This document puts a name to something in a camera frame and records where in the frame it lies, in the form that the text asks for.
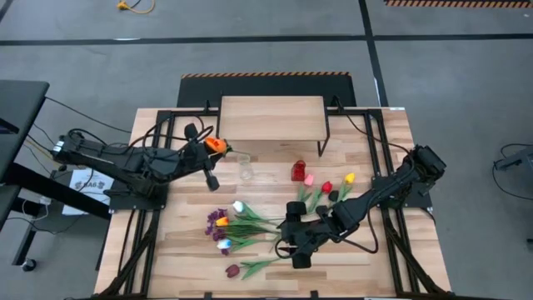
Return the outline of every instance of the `pink tulip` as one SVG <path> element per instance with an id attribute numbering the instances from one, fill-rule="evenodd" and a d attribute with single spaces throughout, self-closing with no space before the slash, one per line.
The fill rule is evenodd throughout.
<path id="1" fill-rule="evenodd" d="M 315 178 L 313 177 L 312 174 L 307 174 L 306 176 L 306 180 L 303 181 L 303 184 L 305 184 L 306 186 L 310 187 L 313 185 L 313 180 Z"/>

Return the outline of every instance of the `wooden platform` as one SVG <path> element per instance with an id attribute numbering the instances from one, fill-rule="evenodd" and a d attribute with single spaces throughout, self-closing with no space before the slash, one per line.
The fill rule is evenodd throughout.
<path id="1" fill-rule="evenodd" d="M 132 140 L 153 126 L 156 114 L 156 109 L 137 111 Z M 384 108 L 383 115 L 389 141 L 412 147 L 406 112 Z M 203 119 L 206 125 L 214 125 L 216 121 L 214 117 Z M 364 128 L 362 117 L 352 119 Z M 194 118 L 179 117 L 174 134 L 182 136 L 183 127 L 189 122 L 200 126 Z M 306 170 L 315 175 L 318 187 L 330 180 L 338 188 L 344 175 L 354 172 L 356 183 L 351 195 L 358 196 L 365 192 L 370 187 L 373 174 L 366 136 L 354 129 L 346 117 L 330 117 L 329 123 L 331 138 L 323 157 L 318 157 L 316 145 L 309 142 L 234 142 L 232 146 L 236 150 L 252 153 L 255 172 L 252 180 L 242 181 L 239 178 L 236 159 L 229 156 L 224 162 L 218 163 L 213 172 L 221 184 L 216 192 L 208 192 L 201 173 L 173 182 L 167 207 L 161 215 L 148 296 L 203 297 L 204 292 L 213 292 L 215 298 L 309 297 L 311 290 L 318 290 L 321 297 L 393 296 L 395 293 L 385 234 L 381 215 L 376 209 L 372 210 L 372 221 L 380 241 L 378 254 L 371 255 L 345 243 L 328 242 L 313 254 L 313 267 L 310 269 L 294 270 L 290 261 L 280 261 L 245 281 L 227 278 L 224 270 L 240 261 L 275 257 L 273 252 L 269 252 L 270 245 L 257 244 L 223 257 L 211 238 L 204 235 L 207 214 L 217 208 L 229 208 L 231 211 L 231 203 L 235 200 L 249 203 L 264 217 L 282 218 L 285 203 L 296 197 L 298 184 L 291 182 L 290 170 L 298 159 L 307 162 Z M 172 147 L 178 148 L 181 144 L 180 141 L 174 141 Z M 398 166 L 404 153 L 392 148 L 391 154 Z M 450 288 L 433 222 L 420 209 L 407 208 L 404 211 L 414 255 L 437 284 L 444 289 Z M 119 212 L 112 217 L 96 293 L 102 291 L 117 274 L 129 214 Z M 131 249 L 135 220 L 136 217 L 126 258 Z M 366 220 L 350 239 L 373 247 Z M 142 267 L 137 268 L 134 292 L 140 288 L 141 270 Z M 404 289 L 409 290 L 405 272 L 402 279 Z"/>
<path id="2" fill-rule="evenodd" d="M 324 98 L 222 97 L 219 135 L 228 141 L 324 141 Z"/>

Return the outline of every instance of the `caster wheel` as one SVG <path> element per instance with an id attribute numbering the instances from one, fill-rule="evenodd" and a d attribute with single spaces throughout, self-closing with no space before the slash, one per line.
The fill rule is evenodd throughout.
<path id="1" fill-rule="evenodd" d="M 288 202 L 286 204 L 286 213 L 303 216 L 307 213 L 306 204 L 298 201 Z"/>
<path id="2" fill-rule="evenodd" d="M 21 267 L 24 272 L 31 272 L 37 267 L 37 262 L 34 259 L 26 258 Z"/>

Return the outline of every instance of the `red object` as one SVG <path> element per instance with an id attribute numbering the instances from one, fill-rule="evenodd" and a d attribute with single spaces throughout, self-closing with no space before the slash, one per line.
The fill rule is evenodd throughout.
<path id="1" fill-rule="evenodd" d="M 304 181 L 306 179 L 306 163 L 302 160 L 297 161 L 291 170 L 292 181 Z"/>
<path id="2" fill-rule="evenodd" d="M 241 272 L 241 269 L 236 264 L 232 264 L 226 269 L 228 278 L 234 278 L 235 276 L 239 275 L 240 272 Z"/>
<path id="3" fill-rule="evenodd" d="M 322 184 L 323 193 L 330 193 L 332 189 L 333 189 L 333 184 L 331 184 L 331 182 L 325 182 L 324 184 Z"/>

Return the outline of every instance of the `wooden table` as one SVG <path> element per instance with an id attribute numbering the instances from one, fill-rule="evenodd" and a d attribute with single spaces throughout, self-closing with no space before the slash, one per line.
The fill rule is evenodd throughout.
<path id="1" fill-rule="evenodd" d="M 137 111 L 132 140 L 153 126 L 156 115 L 157 109 Z M 389 141 L 411 148 L 413 140 L 406 112 L 383 108 L 383 117 Z M 202 119 L 206 126 L 216 124 L 215 117 Z M 352 119 L 360 128 L 364 128 L 362 117 L 354 116 Z M 190 122 L 200 126 L 193 117 L 178 117 L 176 121 L 175 136 L 183 136 L 183 128 Z M 204 292 L 213 292 L 213 297 L 309 297 L 311 290 L 318 290 L 321 297 L 395 295 L 381 214 L 375 208 L 371 213 L 380 243 L 379 253 L 372 255 L 345 243 L 328 242 L 313 254 L 312 268 L 295 270 L 290 260 L 283 260 L 245 281 L 239 277 L 227 278 L 224 270 L 240 261 L 275 257 L 273 252 L 269 252 L 271 245 L 256 244 L 224 257 L 215 242 L 204 234 L 207 214 L 217 208 L 228 208 L 231 212 L 231 204 L 235 200 L 248 203 L 263 217 L 283 218 L 285 203 L 296 197 L 298 183 L 291 182 L 291 166 L 299 159 L 306 161 L 306 171 L 315 175 L 317 187 L 329 180 L 338 188 L 344 176 L 354 172 L 356 181 L 351 196 L 365 192 L 370 187 L 373 175 L 366 136 L 359 133 L 346 117 L 329 117 L 329 123 L 330 141 L 320 158 L 316 153 L 316 145 L 309 142 L 233 142 L 236 150 L 252 154 L 253 179 L 241 180 L 235 156 L 229 155 L 217 164 L 213 172 L 221 184 L 216 192 L 208 192 L 201 172 L 173 182 L 167 207 L 161 214 L 148 296 L 202 297 Z M 172 142 L 172 148 L 180 145 L 180 141 Z M 405 156 L 401 150 L 393 147 L 391 155 L 395 168 Z M 382 159 L 381 169 L 385 170 Z M 322 203 L 326 201 L 325 197 L 321 200 Z M 449 289 L 433 222 L 418 208 L 406 208 L 404 212 L 413 254 L 438 285 Z M 118 212 L 112 217 L 96 293 L 102 291 L 117 274 L 129 215 L 130 212 Z M 125 259 L 131 250 L 136 219 L 133 218 Z M 373 247 L 366 219 L 350 239 Z M 405 266 L 399 253 L 398 257 L 400 265 Z M 143 262 L 142 258 L 139 266 L 143 266 Z M 140 288 L 141 275 L 142 267 L 138 267 L 134 292 Z M 405 267 L 402 268 L 402 282 L 408 291 Z"/>

